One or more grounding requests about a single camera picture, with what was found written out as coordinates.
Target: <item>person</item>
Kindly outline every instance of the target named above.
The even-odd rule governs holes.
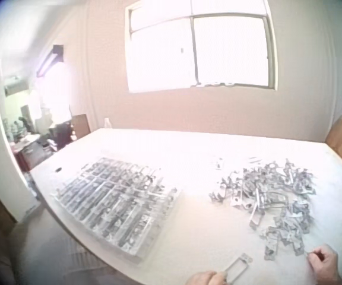
[[[315,248],[307,256],[317,285],[342,285],[338,273],[338,255],[329,245]],[[226,285],[226,273],[206,271],[196,273],[188,279],[186,285]]]

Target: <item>finger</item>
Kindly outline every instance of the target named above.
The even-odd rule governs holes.
[[[216,271],[207,271],[203,272],[198,277],[197,284],[201,285],[208,285],[209,281],[212,279],[212,277],[216,274]]]
[[[226,276],[227,276],[226,272],[219,272],[212,277],[208,285],[224,285]]]
[[[308,262],[311,264],[313,270],[317,272],[322,267],[322,262],[320,258],[315,253],[310,253],[307,256]]]
[[[332,256],[336,256],[336,251],[334,251],[332,249],[332,247],[330,247],[329,245],[321,245],[317,248],[315,248],[312,252],[318,254],[318,255],[322,255],[324,257],[324,259],[330,258]]]

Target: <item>desk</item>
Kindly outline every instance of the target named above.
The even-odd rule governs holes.
[[[75,221],[51,197],[56,188],[99,156],[160,166],[181,193],[146,259],[133,264],[117,256]],[[314,222],[304,235],[306,251],[322,243],[339,253],[342,275],[342,160],[326,144],[316,142],[188,132],[100,129],[68,145],[35,167],[31,174],[51,212],[88,250],[128,277],[146,285],[184,284],[193,273],[223,270],[242,252],[254,261],[238,284],[314,284],[304,256],[280,245],[275,261],[264,260],[262,228],[273,225],[266,214],[258,232],[249,226],[249,214],[213,204],[208,193],[222,175],[214,162],[224,159],[223,173],[244,167],[249,157],[288,158],[315,175],[317,194],[311,196]]]
[[[43,152],[42,147],[38,145],[30,148],[30,146],[39,140],[39,138],[40,135],[37,134],[26,135],[18,143],[11,146],[11,151],[22,172],[29,172],[39,161],[41,161],[41,159],[38,159],[37,157],[41,157],[38,153]]]

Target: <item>window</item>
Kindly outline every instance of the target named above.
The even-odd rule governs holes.
[[[142,0],[126,15],[130,92],[222,85],[274,88],[264,0]]]

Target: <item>metal bracket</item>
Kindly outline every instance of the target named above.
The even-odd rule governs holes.
[[[242,254],[230,263],[225,269],[228,276],[227,283],[233,284],[249,268],[249,263],[252,261],[253,259],[249,255]]]

